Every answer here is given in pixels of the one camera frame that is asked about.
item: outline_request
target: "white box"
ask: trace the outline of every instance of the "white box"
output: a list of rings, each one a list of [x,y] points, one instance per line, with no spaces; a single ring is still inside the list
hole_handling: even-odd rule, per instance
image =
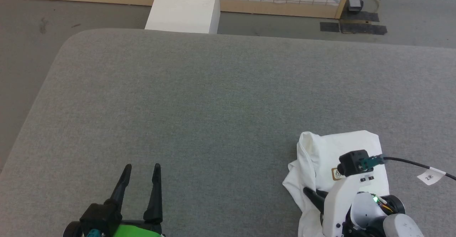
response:
[[[220,0],[154,0],[145,29],[217,34]]]

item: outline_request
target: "gray table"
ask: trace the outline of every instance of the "gray table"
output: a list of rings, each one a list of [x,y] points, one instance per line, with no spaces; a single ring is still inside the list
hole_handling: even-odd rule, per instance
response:
[[[302,131],[369,130],[383,152],[456,172],[456,51],[365,43],[102,29],[62,47],[0,175],[0,236],[60,236],[103,202],[127,163],[125,219],[153,165],[163,230],[297,235],[282,186]],[[390,162],[391,192],[425,235],[452,236],[456,183]]]

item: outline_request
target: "white label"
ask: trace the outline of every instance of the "white label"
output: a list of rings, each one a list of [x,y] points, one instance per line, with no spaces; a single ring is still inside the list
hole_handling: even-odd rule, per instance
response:
[[[443,172],[442,170],[435,169],[433,167],[430,167],[426,172],[423,174],[417,176],[421,181],[425,182],[427,185],[433,185],[437,183],[444,175],[446,172]]]

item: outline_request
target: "wooden board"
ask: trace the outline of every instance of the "wooden board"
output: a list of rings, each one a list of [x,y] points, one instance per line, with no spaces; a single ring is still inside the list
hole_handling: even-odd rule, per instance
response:
[[[127,5],[151,6],[154,0],[67,0],[82,2],[113,3]],[[307,5],[307,4],[276,4],[244,0],[220,0],[220,10],[229,12],[244,12],[255,14],[272,14],[284,16],[304,16],[319,18],[340,18],[345,2],[339,6]]]

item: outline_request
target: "clothing tag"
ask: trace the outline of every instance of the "clothing tag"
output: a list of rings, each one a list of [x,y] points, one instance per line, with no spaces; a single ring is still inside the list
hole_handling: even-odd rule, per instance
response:
[[[421,181],[425,182],[425,184],[433,185],[437,183],[445,174],[446,172],[443,172],[442,170],[430,167],[428,170],[426,170],[426,172],[417,177]]]
[[[337,180],[340,180],[340,179],[344,178],[344,176],[341,173],[339,173],[337,168],[332,168],[331,172],[332,172],[332,179],[334,181],[337,181]]]

